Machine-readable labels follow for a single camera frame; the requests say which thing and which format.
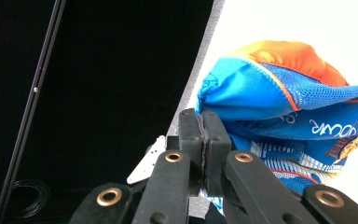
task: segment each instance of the black metal bracket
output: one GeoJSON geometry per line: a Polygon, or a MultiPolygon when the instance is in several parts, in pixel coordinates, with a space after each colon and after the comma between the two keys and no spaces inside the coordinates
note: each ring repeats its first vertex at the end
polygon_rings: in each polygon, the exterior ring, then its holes
{"type": "Polygon", "coordinates": [[[187,223],[188,197],[200,189],[224,198],[227,223],[358,223],[358,204],[342,192],[312,186],[299,199],[255,154],[231,150],[214,112],[198,118],[194,109],[182,111],[179,136],[167,139],[172,142],[159,155],[140,202],[131,197],[137,186],[101,186],[78,207],[70,223],[187,223]],[[110,198],[101,196],[112,187],[110,198]]]}

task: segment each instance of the orange cap top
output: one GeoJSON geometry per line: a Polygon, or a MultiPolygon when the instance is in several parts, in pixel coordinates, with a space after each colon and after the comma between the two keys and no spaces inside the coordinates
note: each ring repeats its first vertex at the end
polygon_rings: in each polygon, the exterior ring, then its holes
{"type": "Polygon", "coordinates": [[[258,63],[287,68],[312,77],[327,86],[349,86],[336,68],[319,58],[313,47],[301,42],[259,41],[228,56],[245,57],[258,63]]]}

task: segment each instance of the black background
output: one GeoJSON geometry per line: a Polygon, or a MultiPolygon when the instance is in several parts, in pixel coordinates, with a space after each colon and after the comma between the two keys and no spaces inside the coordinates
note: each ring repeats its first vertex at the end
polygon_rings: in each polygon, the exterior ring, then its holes
{"type": "MultiPolygon", "coordinates": [[[[52,6],[0,2],[0,188],[52,6]]],[[[203,0],[67,1],[17,176],[50,187],[39,216],[78,206],[65,197],[125,183],[168,131],[211,8],[203,0]]]]}

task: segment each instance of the black cable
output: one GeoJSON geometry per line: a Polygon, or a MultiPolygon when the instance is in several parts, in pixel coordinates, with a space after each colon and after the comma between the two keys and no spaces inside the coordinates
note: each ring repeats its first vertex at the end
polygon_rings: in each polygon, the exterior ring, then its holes
{"type": "Polygon", "coordinates": [[[16,181],[13,185],[13,189],[17,188],[31,188],[35,189],[38,192],[36,200],[29,205],[28,207],[22,209],[19,214],[16,214],[16,218],[26,218],[36,215],[40,209],[45,206],[50,196],[50,189],[48,186],[38,180],[19,180],[16,181]]]}

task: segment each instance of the blue mesh fabric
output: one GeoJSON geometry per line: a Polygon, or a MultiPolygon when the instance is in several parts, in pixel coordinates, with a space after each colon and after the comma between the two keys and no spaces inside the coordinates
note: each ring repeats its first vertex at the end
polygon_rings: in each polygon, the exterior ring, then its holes
{"type": "Polygon", "coordinates": [[[312,110],[358,98],[358,86],[329,87],[293,70],[261,64],[284,83],[301,109],[312,110]]]}
{"type": "Polygon", "coordinates": [[[304,193],[306,187],[314,185],[312,181],[298,175],[282,172],[273,172],[273,174],[275,174],[287,188],[300,195],[304,193]]]}

